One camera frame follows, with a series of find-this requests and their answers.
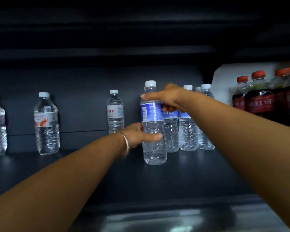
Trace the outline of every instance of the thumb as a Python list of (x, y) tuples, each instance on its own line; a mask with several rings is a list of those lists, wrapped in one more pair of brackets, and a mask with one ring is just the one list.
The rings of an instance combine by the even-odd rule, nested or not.
[(149, 100), (161, 100), (162, 98), (162, 91), (160, 92), (155, 92), (155, 93), (145, 93), (141, 95), (141, 98), (149, 101)]
[(157, 142), (162, 138), (162, 134), (146, 134), (143, 133), (143, 142)]

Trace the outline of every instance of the white bottle cap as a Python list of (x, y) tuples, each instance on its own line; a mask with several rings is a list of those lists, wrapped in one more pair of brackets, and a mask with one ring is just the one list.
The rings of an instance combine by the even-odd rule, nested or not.
[(49, 98), (49, 93), (47, 93), (47, 92), (40, 92), (40, 93), (39, 93), (39, 97), (40, 97), (40, 98), (43, 98), (43, 97), (47, 97), (47, 98)]
[(201, 85), (201, 89), (210, 89), (211, 88), (211, 84), (203, 84)]
[(192, 90), (192, 85), (184, 85), (184, 89)]
[(156, 81), (154, 80), (145, 81), (145, 87), (156, 87), (156, 85)]
[(111, 89), (109, 91), (110, 94), (118, 94), (118, 89)]

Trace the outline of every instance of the person's right hand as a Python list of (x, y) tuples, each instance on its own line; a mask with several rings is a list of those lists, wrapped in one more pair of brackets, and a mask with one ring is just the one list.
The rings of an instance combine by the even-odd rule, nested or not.
[(141, 95), (141, 98), (149, 100), (160, 100), (163, 102), (163, 111), (174, 112), (179, 110), (180, 112), (186, 112), (185, 109), (180, 104), (180, 97), (185, 89), (174, 85), (172, 83), (167, 84), (164, 89), (160, 92), (155, 93), (145, 93)]

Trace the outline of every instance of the person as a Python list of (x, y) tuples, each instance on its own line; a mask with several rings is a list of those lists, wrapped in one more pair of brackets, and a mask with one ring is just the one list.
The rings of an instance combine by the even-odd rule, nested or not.
[[(290, 228), (290, 127), (174, 84), (141, 98), (162, 101), (164, 111), (187, 112)], [(0, 196), (0, 231), (67, 231), (128, 146), (161, 138), (131, 124), (45, 167)]]

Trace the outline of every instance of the silver bracelet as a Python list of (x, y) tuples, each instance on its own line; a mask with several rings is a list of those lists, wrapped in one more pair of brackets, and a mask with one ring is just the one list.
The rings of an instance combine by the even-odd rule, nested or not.
[(126, 136), (122, 132), (120, 132), (120, 131), (115, 131), (115, 132), (116, 133), (120, 133), (125, 138), (125, 141), (126, 141), (126, 144), (127, 144), (127, 151), (126, 151), (126, 154), (123, 156), (125, 158), (127, 156), (127, 154), (129, 153), (129, 151), (130, 151), (128, 139), (126, 138)]

